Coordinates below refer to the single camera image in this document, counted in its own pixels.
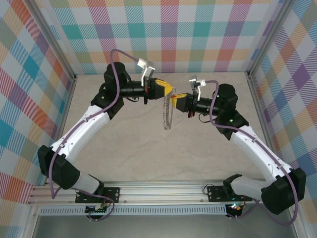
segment gray platform edge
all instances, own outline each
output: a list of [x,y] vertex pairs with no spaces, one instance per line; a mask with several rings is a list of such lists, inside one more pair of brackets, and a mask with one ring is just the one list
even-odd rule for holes
[[[42,206],[40,216],[82,216],[86,206]],[[93,212],[95,215],[105,215],[103,212]],[[226,215],[224,204],[211,205],[128,205],[115,206],[111,215]]]

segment checkered pattern wall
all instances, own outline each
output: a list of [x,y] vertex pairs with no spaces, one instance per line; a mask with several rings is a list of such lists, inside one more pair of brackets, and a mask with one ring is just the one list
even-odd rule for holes
[[278,4],[276,5],[275,9],[274,9],[274,12],[273,14],[271,15],[271,18],[269,19],[268,21],[268,24],[265,28],[265,30],[263,31],[262,33],[262,36],[257,44],[257,47],[256,49],[254,50],[253,54],[252,54],[252,57],[251,57],[251,60],[249,61],[249,64],[246,68],[246,71],[249,71],[253,62],[254,62],[254,59],[256,58],[256,56],[258,55],[258,52],[259,50],[261,49],[266,37],[267,37],[267,34],[270,32],[271,30],[271,27],[273,26],[273,23],[274,23],[274,20],[276,19],[276,17],[278,16],[283,4],[284,4],[285,0],[279,0],[278,1]]
[[[266,12],[277,1],[36,2],[74,70],[96,74],[104,73],[112,48],[153,61],[156,72],[245,71],[250,47],[263,34],[261,23],[270,17]],[[129,72],[140,71],[129,58],[114,58]]]
[[53,142],[71,81],[22,0],[0,0],[0,238],[20,216],[40,174],[37,149]]
[[307,174],[317,232],[317,0],[297,0],[253,80],[277,154]]

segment black mounting bracket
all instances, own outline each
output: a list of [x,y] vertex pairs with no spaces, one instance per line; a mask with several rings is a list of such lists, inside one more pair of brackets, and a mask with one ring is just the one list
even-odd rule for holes
[[[120,188],[119,187],[104,187],[99,195],[111,198],[114,203],[119,202],[120,198]],[[103,198],[93,197],[86,195],[81,192],[76,192],[76,203],[109,203],[109,201],[104,201]]]
[[251,202],[252,198],[235,194],[230,199],[228,198],[223,186],[208,186],[207,196],[209,202]]

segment beige table surface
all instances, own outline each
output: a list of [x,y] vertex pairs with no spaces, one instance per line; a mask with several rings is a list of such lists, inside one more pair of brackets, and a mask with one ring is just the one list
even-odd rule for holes
[[[233,73],[158,73],[171,83],[177,94],[191,92],[188,80],[218,80],[236,88],[237,110],[263,140],[261,126],[249,87],[242,72]],[[131,74],[139,80],[139,74]],[[103,75],[80,75],[75,88],[64,132],[83,115],[104,82]],[[202,96],[214,91],[210,84],[202,88]],[[82,148],[74,165],[100,180],[196,180],[225,179],[240,173],[250,178],[263,178],[255,164],[235,144],[228,141],[209,123],[201,123],[198,115],[173,111],[171,130],[163,128],[163,99],[143,99],[137,103],[124,100],[124,107]]]

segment plaid wall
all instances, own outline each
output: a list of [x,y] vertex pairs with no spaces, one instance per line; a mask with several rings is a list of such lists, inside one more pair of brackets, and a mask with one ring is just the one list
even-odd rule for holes
[[71,81],[22,0],[0,0],[0,238],[17,237],[37,149],[54,141]]
[[253,81],[278,156],[307,174],[301,207],[317,232],[317,0],[297,0]]
[[254,59],[258,55],[258,52],[261,49],[261,47],[262,47],[262,45],[263,45],[263,43],[264,43],[269,31],[271,30],[271,27],[273,26],[273,22],[276,19],[276,17],[278,16],[278,14],[279,14],[284,2],[285,2],[285,0],[279,0],[278,1],[278,4],[276,5],[276,7],[274,9],[273,14],[271,15],[271,18],[269,19],[268,24],[267,24],[265,30],[262,33],[262,36],[261,36],[261,38],[260,38],[260,40],[259,40],[259,42],[257,44],[257,47],[256,47],[256,49],[254,50],[254,52],[252,54],[251,60],[249,61],[249,64],[248,64],[248,66],[246,68],[246,71],[250,70],[250,68],[251,68],[251,66],[252,66],[252,64],[254,62]]
[[[282,0],[36,2],[74,70],[96,74],[104,73],[112,48],[154,61],[156,72],[245,71],[269,7]],[[129,58],[114,58],[140,71]]]

